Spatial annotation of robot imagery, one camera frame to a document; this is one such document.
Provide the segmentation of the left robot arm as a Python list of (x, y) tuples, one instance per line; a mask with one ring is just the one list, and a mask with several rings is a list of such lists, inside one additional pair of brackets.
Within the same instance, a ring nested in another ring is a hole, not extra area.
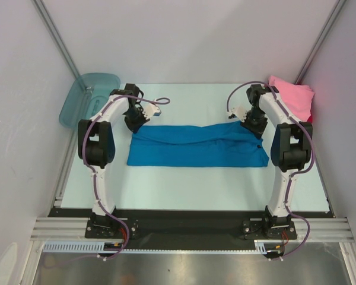
[(115, 209), (106, 174), (116, 153), (113, 127), (123, 120), (135, 134), (150, 121), (150, 115), (141, 106), (143, 96), (136, 84), (127, 83), (124, 89), (112, 90), (108, 101), (94, 116), (78, 123), (78, 155), (90, 170), (94, 191), (92, 211), (97, 216), (106, 216)]

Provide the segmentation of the blue t-shirt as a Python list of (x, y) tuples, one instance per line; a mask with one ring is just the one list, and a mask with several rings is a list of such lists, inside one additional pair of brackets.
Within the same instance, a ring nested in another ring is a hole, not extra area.
[(269, 163), (262, 143), (238, 121), (143, 126), (132, 135), (127, 165), (260, 168)]

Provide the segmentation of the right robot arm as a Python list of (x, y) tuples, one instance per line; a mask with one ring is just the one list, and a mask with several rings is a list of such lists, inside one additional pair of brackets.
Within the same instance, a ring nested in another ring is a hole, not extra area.
[(272, 196), (266, 206), (268, 219), (262, 232), (276, 238), (283, 224), (294, 217), (290, 204), (298, 175), (306, 173), (307, 163), (313, 165), (312, 124), (302, 122), (283, 102), (278, 90), (261, 81), (253, 81), (246, 91), (251, 109), (241, 118), (241, 126), (256, 138), (262, 138), (268, 122), (275, 127), (271, 145), (271, 162), (275, 166)]

